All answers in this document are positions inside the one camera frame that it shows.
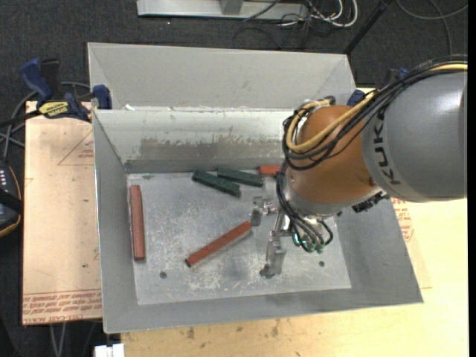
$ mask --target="black carpet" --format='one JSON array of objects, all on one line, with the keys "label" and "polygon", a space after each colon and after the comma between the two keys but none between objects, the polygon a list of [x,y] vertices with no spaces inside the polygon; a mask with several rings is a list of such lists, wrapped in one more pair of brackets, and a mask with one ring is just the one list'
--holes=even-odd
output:
[{"label": "black carpet", "polygon": [[[19,76],[19,69],[34,57],[41,60],[56,57],[61,61],[61,80],[88,83],[87,42],[343,53],[381,0],[357,0],[358,20],[352,27],[343,29],[322,22],[306,29],[302,24],[294,29],[282,29],[260,20],[139,18],[136,1],[0,0],[0,121],[7,120],[16,104],[30,92]],[[439,16],[433,3],[446,15],[463,7],[468,0],[399,2],[417,15]],[[350,64],[358,86],[379,87],[389,68],[409,69],[426,60],[467,52],[467,9],[447,17],[445,22],[423,20],[405,13],[395,1],[357,44],[350,55]],[[23,131],[14,138],[23,141]],[[12,144],[7,158],[22,181],[24,150]],[[0,266],[0,317],[13,346],[20,356],[53,356],[49,328],[23,327],[20,322],[21,226],[0,239]],[[59,340],[61,326],[55,326],[54,330]],[[107,342],[100,324],[88,321],[68,324],[63,355],[80,356],[90,333],[91,345]],[[11,355],[7,344],[0,342],[0,347],[1,357]],[[85,351],[90,356],[88,347]]]}]

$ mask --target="red wooden block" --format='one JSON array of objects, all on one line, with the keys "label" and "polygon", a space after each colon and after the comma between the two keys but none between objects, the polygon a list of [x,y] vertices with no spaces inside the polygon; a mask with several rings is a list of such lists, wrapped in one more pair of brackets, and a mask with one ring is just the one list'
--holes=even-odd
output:
[{"label": "red wooden block", "polygon": [[185,263],[187,266],[191,267],[200,260],[203,260],[206,257],[209,257],[214,252],[218,251],[222,247],[229,245],[231,242],[236,240],[238,237],[244,236],[251,230],[251,223],[246,221],[239,226],[236,226],[233,230],[230,230],[226,234],[222,235],[220,238],[215,239],[212,243],[209,243],[205,247],[201,248],[197,252],[191,254],[186,260]]}]

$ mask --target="green block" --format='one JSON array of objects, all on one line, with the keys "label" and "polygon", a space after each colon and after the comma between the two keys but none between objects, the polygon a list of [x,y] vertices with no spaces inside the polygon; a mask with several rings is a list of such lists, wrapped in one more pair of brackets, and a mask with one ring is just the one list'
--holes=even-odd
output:
[{"label": "green block", "polygon": [[265,183],[265,179],[260,175],[254,175],[253,173],[243,172],[241,170],[232,170],[230,168],[218,168],[218,176],[253,187],[262,187]]},{"label": "green block", "polygon": [[226,180],[225,178],[216,177],[211,173],[205,172],[203,170],[195,170],[192,175],[192,180],[197,181],[208,187],[214,187],[217,190],[231,194],[235,197],[240,197],[241,192],[239,191],[239,185]]}]

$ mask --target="yellow cable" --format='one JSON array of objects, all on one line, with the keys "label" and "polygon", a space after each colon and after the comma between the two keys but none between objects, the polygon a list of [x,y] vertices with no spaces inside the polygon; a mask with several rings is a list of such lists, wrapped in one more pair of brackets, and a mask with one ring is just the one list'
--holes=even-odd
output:
[{"label": "yellow cable", "polygon": [[[456,69],[456,70],[468,70],[468,65],[467,64],[456,64],[456,65],[441,65],[437,66],[435,68],[431,68],[428,71],[439,71],[439,70],[448,70],[448,69]],[[294,119],[291,121],[291,124],[289,124],[289,130],[286,136],[286,146],[292,151],[292,152],[305,152],[308,149],[311,149],[318,145],[326,136],[328,136],[329,133],[334,131],[334,129],[344,122],[345,120],[351,118],[353,115],[355,115],[362,106],[368,103],[369,100],[373,98],[375,95],[375,92],[372,91],[369,93],[369,96],[367,96],[365,99],[363,99],[361,102],[357,103],[354,107],[352,107],[349,111],[345,112],[343,115],[341,115],[339,118],[337,118],[333,123],[331,123],[329,126],[324,128],[322,131],[320,131],[318,134],[316,134],[313,138],[310,138],[308,141],[305,141],[304,143],[301,144],[293,144],[292,143],[292,134],[301,119],[300,114],[303,114],[305,112],[305,109],[311,108],[311,107],[316,107],[316,106],[324,106],[324,104],[318,104],[318,102],[311,102],[307,103],[300,111],[299,115],[296,115]]]}]

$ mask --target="blue clamp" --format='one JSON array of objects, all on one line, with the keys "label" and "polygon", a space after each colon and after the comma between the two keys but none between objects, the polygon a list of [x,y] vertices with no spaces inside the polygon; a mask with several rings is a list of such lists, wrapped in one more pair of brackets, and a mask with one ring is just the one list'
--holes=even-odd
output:
[{"label": "blue clamp", "polygon": [[[47,118],[73,118],[89,122],[91,110],[87,109],[77,100],[74,94],[66,92],[62,97],[55,97],[55,91],[41,72],[41,62],[38,58],[33,58],[26,62],[20,75],[26,85],[36,91],[41,97],[36,103],[36,109]],[[57,76],[49,76],[55,81]],[[111,109],[112,100],[109,90],[104,85],[98,85],[93,88],[92,97],[97,98],[99,109]]]}]

